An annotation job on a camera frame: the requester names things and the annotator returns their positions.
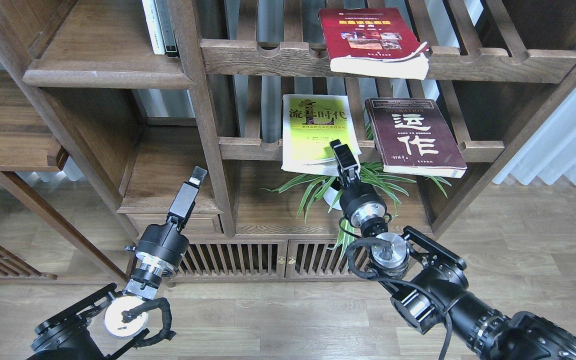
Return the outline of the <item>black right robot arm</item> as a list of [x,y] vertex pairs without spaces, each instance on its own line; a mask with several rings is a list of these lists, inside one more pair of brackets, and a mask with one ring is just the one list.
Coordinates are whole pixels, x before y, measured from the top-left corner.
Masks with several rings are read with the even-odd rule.
[[330,143],[337,163],[343,218],[361,235],[345,249],[349,270],[377,281],[407,325],[421,334],[446,329],[439,358],[457,335],[481,360],[576,360],[576,336],[532,312],[507,317],[471,293],[466,262],[422,232],[389,231],[386,204],[361,180],[349,146]]

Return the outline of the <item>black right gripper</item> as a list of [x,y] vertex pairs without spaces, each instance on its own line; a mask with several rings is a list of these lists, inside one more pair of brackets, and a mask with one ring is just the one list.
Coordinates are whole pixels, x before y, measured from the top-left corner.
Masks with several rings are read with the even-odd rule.
[[339,204],[343,215],[355,228],[387,228],[386,203],[372,184],[361,179],[361,165],[340,139],[329,142],[336,154],[342,194]]

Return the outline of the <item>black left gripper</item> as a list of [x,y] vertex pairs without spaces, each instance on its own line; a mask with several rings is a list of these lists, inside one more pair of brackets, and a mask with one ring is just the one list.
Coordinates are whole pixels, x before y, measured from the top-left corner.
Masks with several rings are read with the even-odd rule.
[[189,239],[181,234],[190,219],[195,198],[208,171],[195,166],[189,182],[183,182],[167,212],[166,223],[150,224],[135,249],[135,255],[143,264],[162,269],[163,273],[178,271],[189,247]]

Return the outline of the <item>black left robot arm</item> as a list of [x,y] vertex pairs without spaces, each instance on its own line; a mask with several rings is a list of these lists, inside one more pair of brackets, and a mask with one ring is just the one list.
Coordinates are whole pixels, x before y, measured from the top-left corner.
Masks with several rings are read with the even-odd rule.
[[[150,347],[171,340],[169,301],[156,298],[164,278],[173,278],[189,248],[182,230],[188,222],[207,171],[196,167],[183,182],[164,224],[151,224],[137,246],[128,247],[140,260],[122,291],[108,284],[35,328],[34,360],[116,360],[131,348]],[[112,354],[103,354],[88,330],[93,317],[103,313],[103,326],[115,338],[128,342]]]

